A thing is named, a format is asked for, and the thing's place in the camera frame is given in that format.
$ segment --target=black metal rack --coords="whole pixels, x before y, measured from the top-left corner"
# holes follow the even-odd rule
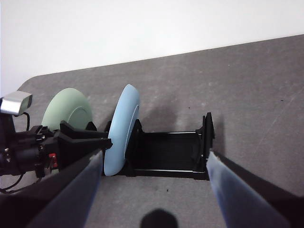
[[[208,180],[206,162],[214,138],[211,113],[194,132],[145,133],[136,120],[118,175]]]

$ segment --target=blue plate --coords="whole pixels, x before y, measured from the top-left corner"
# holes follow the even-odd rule
[[[139,113],[139,93],[128,84],[118,100],[108,138],[113,146],[105,151],[104,173],[106,176],[117,174],[124,166],[124,153]]]

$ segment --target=table surface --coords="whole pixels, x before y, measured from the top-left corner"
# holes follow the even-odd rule
[[[304,35],[37,76],[20,90],[34,96],[31,126],[57,92],[73,87],[103,129],[126,84],[140,92],[144,131],[193,131],[212,112],[214,150],[304,195]],[[15,121],[23,130],[25,120]],[[208,181],[124,176],[102,177],[86,227],[139,227],[154,209],[179,227],[225,227]]]

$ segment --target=white wall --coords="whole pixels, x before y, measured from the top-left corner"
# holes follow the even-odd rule
[[[37,75],[303,33],[303,0],[2,0],[1,96]]]

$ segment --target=gray tabletop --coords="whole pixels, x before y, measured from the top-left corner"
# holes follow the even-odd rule
[[[20,90],[34,95],[31,126],[57,92],[73,87],[103,129],[126,84],[140,92],[144,131],[193,131],[210,111],[216,151],[304,195],[304,35],[37,76]],[[23,130],[24,120],[16,125]],[[102,178],[86,226],[139,227],[158,208],[180,227],[225,227],[208,181],[123,176]]]

